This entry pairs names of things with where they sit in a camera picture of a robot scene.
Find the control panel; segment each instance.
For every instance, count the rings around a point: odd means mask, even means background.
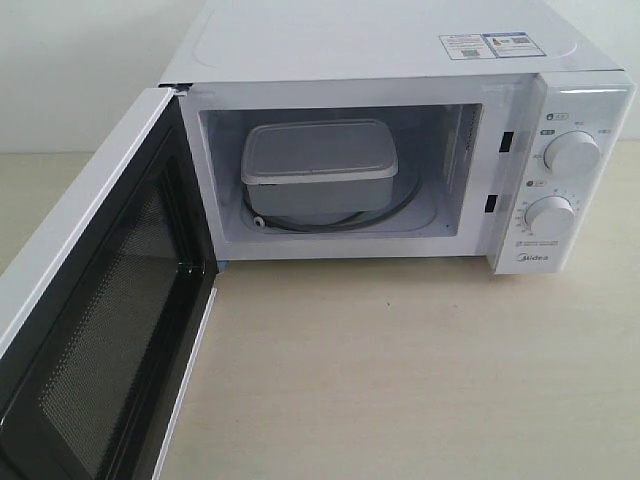
[[[621,71],[538,76],[496,273],[562,269],[633,92]]]

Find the microwave top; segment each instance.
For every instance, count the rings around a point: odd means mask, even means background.
[[[209,0],[160,84],[619,70],[543,0]]]

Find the white knob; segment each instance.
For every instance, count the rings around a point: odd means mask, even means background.
[[[554,238],[571,230],[575,216],[566,198],[546,197],[527,209],[524,221],[536,237]]]
[[[549,144],[544,153],[544,163],[559,178],[575,178],[593,170],[601,154],[600,147],[591,135],[569,132]]]

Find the gray container lid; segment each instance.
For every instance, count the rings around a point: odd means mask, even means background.
[[[389,127],[373,119],[260,126],[249,133],[242,156],[246,185],[374,180],[396,173]]]

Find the microwave oven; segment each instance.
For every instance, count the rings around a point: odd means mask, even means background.
[[[158,478],[229,260],[559,271],[634,90],[543,2],[208,2],[0,277],[0,478]]]

